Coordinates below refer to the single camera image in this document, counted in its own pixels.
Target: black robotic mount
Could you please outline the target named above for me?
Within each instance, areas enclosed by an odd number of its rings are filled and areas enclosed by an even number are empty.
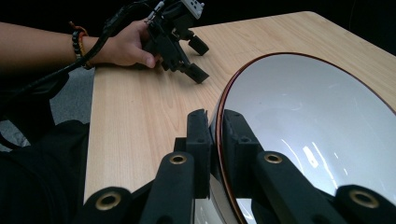
[[[187,55],[179,45],[179,40],[189,41],[199,55],[204,55],[209,47],[189,30],[193,22],[203,12],[204,4],[195,0],[163,0],[148,16],[150,41],[145,50],[161,54],[165,71],[170,69],[185,73],[196,83],[202,83],[209,75],[195,63],[190,63]]]
[[[210,132],[206,112],[192,111],[187,137],[176,138],[174,151],[163,157],[152,181],[134,192],[121,187],[95,192],[72,223],[194,223],[195,200],[210,198],[210,175],[223,186],[223,177],[229,178],[229,202],[251,199],[259,224],[396,223],[396,206],[371,189],[345,185],[332,196],[314,187],[285,155],[264,150],[236,111],[224,112],[223,159]],[[219,160],[231,164],[223,176]],[[243,216],[238,223],[246,223]]]

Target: hand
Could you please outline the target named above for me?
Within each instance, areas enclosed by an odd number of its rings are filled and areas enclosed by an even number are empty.
[[[92,59],[92,63],[114,63],[122,66],[141,63],[153,68],[158,57],[142,50],[142,43],[147,40],[149,40],[148,25],[144,20],[133,21],[107,40],[98,57]]]

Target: wire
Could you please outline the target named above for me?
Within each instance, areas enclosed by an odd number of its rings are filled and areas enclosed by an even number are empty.
[[[69,73],[82,65],[84,65],[89,59],[91,59],[93,56],[95,56],[99,50],[103,47],[103,45],[107,42],[108,38],[114,33],[114,31],[119,27],[121,22],[125,19],[126,16],[128,16],[133,10],[135,10],[137,7],[140,6],[145,6],[149,7],[149,2],[153,2],[153,0],[142,0],[142,1],[137,1],[133,2],[127,6],[122,7],[112,18],[108,19],[105,22],[105,26],[103,28],[103,31],[101,35],[99,36],[98,40],[96,41],[95,45],[93,45],[92,49],[87,52],[83,57],[79,58],[75,62],[67,65],[66,67],[53,72],[49,75],[46,75],[40,79],[37,79],[31,83],[29,83],[27,86],[24,88],[20,89],[16,93],[14,93],[11,97],[9,97],[0,107],[0,118],[4,116],[6,113],[7,108],[12,106],[13,103],[16,102],[16,100],[20,97],[22,97],[24,94],[29,92],[30,90],[36,88],[40,84],[52,80],[53,78],[56,78],[59,75],[62,75],[64,73]],[[10,149],[18,149],[20,146],[17,146],[11,142],[9,142],[0,132],[0,143],[8,147]]]

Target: wooden table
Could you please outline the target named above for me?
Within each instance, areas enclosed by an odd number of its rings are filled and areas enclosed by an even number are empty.
[[[245,63],[274,52],[310,54],[344,68],[396,108],[396,57],[320,17],[298,12],[192,29],[210,48],[198,56],[180,41],[192,63],[210,77],[103,66],[96,68],[85,200],[105,187],[135,191],[152,180],[187,115],[205,109],[211,120],[219,97]]]

